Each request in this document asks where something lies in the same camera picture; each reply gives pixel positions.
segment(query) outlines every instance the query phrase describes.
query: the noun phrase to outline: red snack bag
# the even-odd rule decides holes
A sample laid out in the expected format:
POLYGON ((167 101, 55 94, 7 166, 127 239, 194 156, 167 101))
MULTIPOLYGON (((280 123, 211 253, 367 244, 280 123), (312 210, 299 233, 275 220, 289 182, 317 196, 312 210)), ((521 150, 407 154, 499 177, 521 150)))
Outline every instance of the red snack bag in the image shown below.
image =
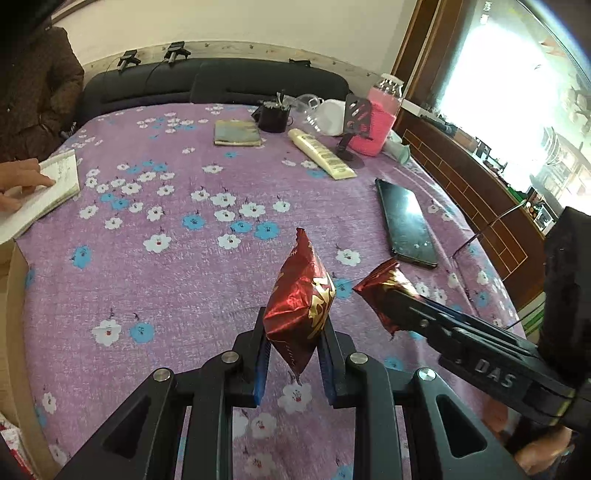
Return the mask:
POLYGON ((336 289, 303 228, 281 267, 263 324, 267 338, 299 379, 310 362, 336 289))
POLYGON ((386 260, 353 287, 353 290, 361 295, 374 312, 378 314, 380 322, 392 335, 400 328, 396 325, 394 319, 381 312, 380 304, 383 302, 386 292, 394 289, 402 291, 411 297, 421 298, 413 284, 398 269, 399 265, 398 260, 395 258, 386 260))

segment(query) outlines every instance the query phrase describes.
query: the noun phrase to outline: metal screw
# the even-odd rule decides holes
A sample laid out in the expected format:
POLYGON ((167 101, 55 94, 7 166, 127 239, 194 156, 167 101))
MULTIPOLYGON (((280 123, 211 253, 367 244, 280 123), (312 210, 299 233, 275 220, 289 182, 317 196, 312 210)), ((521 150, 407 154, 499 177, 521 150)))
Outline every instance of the metal screw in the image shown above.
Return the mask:
POLYGON ((166 382, 170 378, 170 370, 168 368, 159 368, 152 377, 156 382, 166 382))
POLYGON ((430 382, 431 380, 435 380, 437 374, 431 370, 430 368, 422 368, 418 371, 418 377, 421 380, 430 382))
POLYGON ((240 355, 238 355, 233 350, 229 350, 229 351, 224 352, 222 354, 222 362, 224 362, 225 364, 232 364, 232 363, 238 361, 239 358, 240 358, 240 355))
POLYGON ((368 356, 365 355, 365 353, 361 352, 352 353, 351 355, 349 355, 349 359, 357 365, 363 365, 364 363, 367 363, 367 361, 369 360, 368 356))

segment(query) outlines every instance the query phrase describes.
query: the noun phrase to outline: brown jacket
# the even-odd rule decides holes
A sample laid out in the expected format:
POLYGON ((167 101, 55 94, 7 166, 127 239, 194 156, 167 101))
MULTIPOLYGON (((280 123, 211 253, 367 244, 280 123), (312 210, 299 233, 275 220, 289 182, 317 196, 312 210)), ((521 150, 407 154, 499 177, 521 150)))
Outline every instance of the brown jacket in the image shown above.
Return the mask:
POLYGON ((84 70, 66 30, 41 29, 0 71, 0 161, 47 158, 61 143, 84 70))

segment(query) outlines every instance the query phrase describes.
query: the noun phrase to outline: phone screen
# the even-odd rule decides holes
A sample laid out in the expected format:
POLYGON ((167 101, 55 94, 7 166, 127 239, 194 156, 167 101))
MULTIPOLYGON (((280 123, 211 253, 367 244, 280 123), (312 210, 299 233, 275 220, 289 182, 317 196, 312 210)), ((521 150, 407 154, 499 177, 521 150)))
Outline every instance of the phone screen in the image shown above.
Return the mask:
POLYGON ((375 183, 386 217, 392 253, 403 261, 436 267, 437 255, 415 194, 384 180, 376 179, 375 183))

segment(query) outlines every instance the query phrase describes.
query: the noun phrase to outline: finger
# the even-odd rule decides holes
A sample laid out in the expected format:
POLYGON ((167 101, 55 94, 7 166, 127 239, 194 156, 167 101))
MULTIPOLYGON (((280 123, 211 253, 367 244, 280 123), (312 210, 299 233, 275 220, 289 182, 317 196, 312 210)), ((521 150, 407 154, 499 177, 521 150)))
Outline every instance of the finger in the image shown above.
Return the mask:
POLYGON ((56 181, 34 170, 19 170, 15 175, 15 184, 22 187, 36 187, 43 185, 51 187, 56 181))
POLYGON ((41 171, 39 161, 36 158, 29 158, 28 160, 19 160, 14 162, 16 166, 22 170, 41 171))
POLYGON ((22 206, 17 199, 12 199, 0 194, 0 212, 16 212, 22 206))
POLYGON ((531 442, 515 454, 515 461, 525 473, 535 475, 546 470, 569 446, 572 430, 558 427, 531 442))

